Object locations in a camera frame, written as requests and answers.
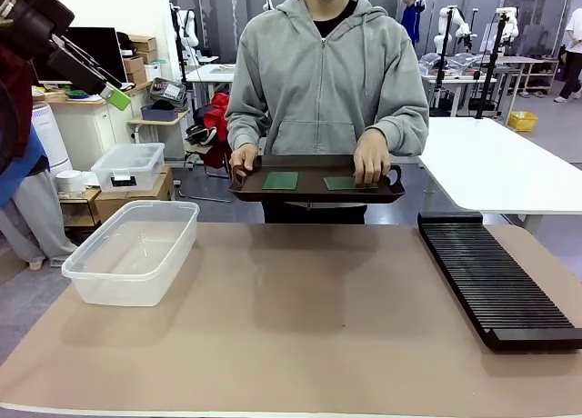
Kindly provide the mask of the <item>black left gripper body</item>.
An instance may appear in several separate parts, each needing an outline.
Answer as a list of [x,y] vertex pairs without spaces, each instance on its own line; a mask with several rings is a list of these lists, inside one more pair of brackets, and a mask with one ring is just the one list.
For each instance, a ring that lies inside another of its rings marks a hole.
[[47,64],[56,38],[65,36],[74,18],[60,0],[1,0],[1,45],[26,61]]

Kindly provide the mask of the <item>person's right hand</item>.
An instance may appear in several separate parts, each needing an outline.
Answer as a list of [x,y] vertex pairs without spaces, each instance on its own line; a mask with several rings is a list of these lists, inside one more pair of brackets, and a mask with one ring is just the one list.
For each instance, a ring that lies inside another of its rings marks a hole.
[[243,144],[234,150],[230,157],[231,176],[245,176],[254,171],[258,147],[255,144]]

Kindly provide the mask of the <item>person's left hand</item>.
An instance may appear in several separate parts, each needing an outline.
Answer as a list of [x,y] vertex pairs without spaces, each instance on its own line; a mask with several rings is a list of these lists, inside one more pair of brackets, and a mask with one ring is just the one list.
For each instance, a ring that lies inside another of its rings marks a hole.
[[376,128],[360,136],[354,152],[355,185],[369,186],[379,182],[390,169],[387,141]]

